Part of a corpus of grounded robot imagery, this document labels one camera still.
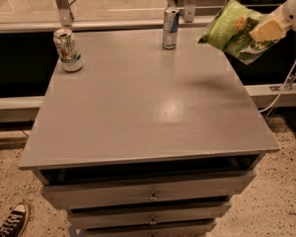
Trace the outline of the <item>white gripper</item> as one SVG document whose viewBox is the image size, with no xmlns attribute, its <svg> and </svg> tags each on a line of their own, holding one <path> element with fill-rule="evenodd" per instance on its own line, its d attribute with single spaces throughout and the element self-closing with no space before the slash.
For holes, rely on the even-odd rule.
<svg viewBox="0 0 296 237">
<path fill-rule="evenodd" d="M 286 0 L 282 4 L 281 16 L 280 25 L 275 19 L 265 20 L 250 31 L 249 35 L 254 41 L 261 42 L 283 39 L 285 32 L 289 30 L 296 32 L 296 0 Z"/>
</svg>

